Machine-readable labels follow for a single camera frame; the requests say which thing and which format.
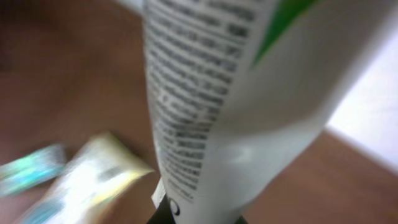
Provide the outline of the teal tissue pack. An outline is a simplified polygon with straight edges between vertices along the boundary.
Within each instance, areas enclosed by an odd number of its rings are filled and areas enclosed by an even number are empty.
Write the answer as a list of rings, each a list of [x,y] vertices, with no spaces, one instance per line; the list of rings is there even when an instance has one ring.
[[[53,144],[1,166],[1,198],[55,178],[65,164],[65,146]]]

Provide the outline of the yellow white snack bag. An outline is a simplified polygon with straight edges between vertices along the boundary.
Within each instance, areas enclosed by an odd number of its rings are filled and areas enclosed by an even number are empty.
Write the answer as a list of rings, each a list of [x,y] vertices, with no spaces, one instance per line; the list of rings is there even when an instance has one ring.
[[[117,199],[153,172],[111,133],[92,137],[18,224],[100,223]]]

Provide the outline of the white tube gold cap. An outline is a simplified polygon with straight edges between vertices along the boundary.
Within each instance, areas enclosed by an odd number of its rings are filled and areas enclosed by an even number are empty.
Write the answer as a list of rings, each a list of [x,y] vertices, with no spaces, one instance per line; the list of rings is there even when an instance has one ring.
[[[147,97],[176,223],[235,223],[322,132],[391,0],[144,0]]]

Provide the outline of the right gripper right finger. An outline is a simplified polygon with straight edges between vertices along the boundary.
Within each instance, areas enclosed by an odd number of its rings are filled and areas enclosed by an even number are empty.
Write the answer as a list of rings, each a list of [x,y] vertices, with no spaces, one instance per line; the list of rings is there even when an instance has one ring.
[[[244,217],[240,216],[234,224],[248,224]]]

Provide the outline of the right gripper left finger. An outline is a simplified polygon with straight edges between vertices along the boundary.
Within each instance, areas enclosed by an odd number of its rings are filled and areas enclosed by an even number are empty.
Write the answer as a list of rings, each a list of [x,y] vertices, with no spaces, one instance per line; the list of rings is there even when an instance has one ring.
[[[158,209],[147,224],[175,224],[167,196],[162,199]]]

